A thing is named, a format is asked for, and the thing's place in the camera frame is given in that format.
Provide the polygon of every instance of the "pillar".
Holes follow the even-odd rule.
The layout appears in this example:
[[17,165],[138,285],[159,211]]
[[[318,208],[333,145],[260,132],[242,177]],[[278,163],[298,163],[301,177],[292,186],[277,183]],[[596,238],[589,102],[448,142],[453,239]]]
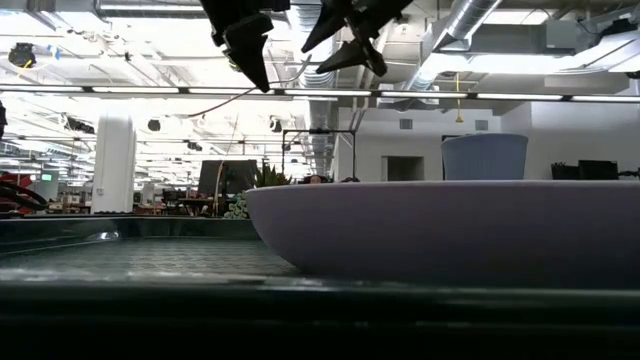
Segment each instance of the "pillar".
[[98,122],[91,212],[133,211],[136,130],[131,115],[117,106]]
[[140,196],[140,203],[143,205],[153,204],[155,202],[155,184],[144,184]]

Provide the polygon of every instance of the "white wall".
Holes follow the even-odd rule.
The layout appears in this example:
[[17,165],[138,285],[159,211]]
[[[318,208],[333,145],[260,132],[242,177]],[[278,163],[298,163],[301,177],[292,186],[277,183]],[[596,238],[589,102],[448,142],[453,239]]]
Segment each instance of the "white wall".
[[[341,111],[341,128],[348,128],[350,114]],[[500,118],[490,110],[464,110],[464,123],[456,123],[457,111],[408,111],[371,109],[367,111],[357,134],[357,176],[361,181],[382,180],[383,156],[419,156],[424,158],[425,180],[442,180],[442,135],[476,133],[475,120],[488,120],[489,131],[500,131]],[[413,130],[400,130],[399,119],[413,119]],[[336,180],[351,176],[351,148],[338,142],[334,166]]]
[[527,179],[551,179],[554,162],[610,160],[621,171],[640,167],[637,105],[527,103],[505,114],[501,127],[529,137]]

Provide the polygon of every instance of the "fluorescent light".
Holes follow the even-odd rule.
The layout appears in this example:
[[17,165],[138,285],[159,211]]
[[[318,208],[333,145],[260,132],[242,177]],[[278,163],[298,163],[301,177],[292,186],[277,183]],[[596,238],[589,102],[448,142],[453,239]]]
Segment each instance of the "fluorescent light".
[[455,92],[415,92],[415,91],[383,91],[382,97],[412,98],[412,99],[464,99],[467,93]]
[[478,99],[558,101],[562,95],[544,94],[478,94]]
[[553,74],[576,67],[572,56],[484,54],[469,60],[466,71],[490,74]]
[[[250,89],[230,89],[230,88],[189,88],[189,92],[192,94],[210,94],[210,95],[240,95],[244,94]],[[263,93],[260,90],[254,89],[247,93],[247,95],[264,95],[273,94],[273,90]]]
[[38,175],[40,171],[38,170],[7,170],[9,174],[18,174],[18,175]]
[[197,5],[101,5],[100,10],[121,10],[121,11],[184,11],[197,12],[204,11],[202,6]]
[[0,158],[0,165],[18,166],[18,165],[20,165],[20,161],[12,160],[12,159],[1,159]]
[[48,86],[48,85],[0,85],[0,91],[29,92],[83,92],[80,86]]
[[153,94],[177,94],[180,92],[178,88],[171,87],[130,87],[130,86],[108,86],[108,87],[94,87],[95,92],[110,92],[110,93],[153,93]]
[[366,91],[366,90],[301,89],[301,90],[285,90],[284,93],[285,95],[292,95],[292,96],[358,96],[358,97],[371,96],[371,91]]
[[548,15],[543,10],[496,9],[482,22],[483,24],[540,25]]
[[640,103],[640,96],[600,96],[600,95],[575,95],[571,101],[576,102],[624,102]]

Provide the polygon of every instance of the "purple bowl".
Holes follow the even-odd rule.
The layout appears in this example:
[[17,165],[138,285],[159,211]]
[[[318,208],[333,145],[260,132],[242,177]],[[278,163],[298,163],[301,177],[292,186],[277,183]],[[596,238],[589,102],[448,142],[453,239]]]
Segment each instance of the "purple bowl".
[[262,240],[316,275],[640,287],[640,183],[347,183],[247,195]]

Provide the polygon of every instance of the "metal frame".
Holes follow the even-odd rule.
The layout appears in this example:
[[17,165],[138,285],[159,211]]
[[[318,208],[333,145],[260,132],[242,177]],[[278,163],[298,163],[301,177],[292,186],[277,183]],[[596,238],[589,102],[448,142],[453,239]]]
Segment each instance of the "metal frame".
[[282,173],[284,174],[284,165],[285,165],[285,155],[286,155],[286,151],[285,151],[285,147],[287,145],[287,134],[288,133],[296,133],[296,134],[304,134],[307,133],[309,135],[330,135],[330,134],[351,134],[351,137],[353,138],[353,143],[351,144],[351,151],[352,151],[352,159],[353,162],[351,164],[351,172],[352,172],[352,177],[356,177],[356,132],[355,130],[323,130],[323,129],[310,129],[310,130],[289,130],[289,129],[283,129],[282,130]]
[[203,98],[229,99],[242,96],[245,100],[292,100],[340,98],[388,98],[388,99],[449,99],[449,100],[492,100],[530,102],[573,102],[573,103],[624,103],[638,104],[640,96],[610,94],[540,94],[540,93],[495,93],[495,92],[455,92],[455,91],[385,91],[364,89],[293,89],[277,88],[262,93],[250,88],[224,87],[158,87],[158,86],[77,86],[77,85],[16,85],[0,84],[0,92],[39,93],[74,97],[99,97],[103,99],[132,98]]

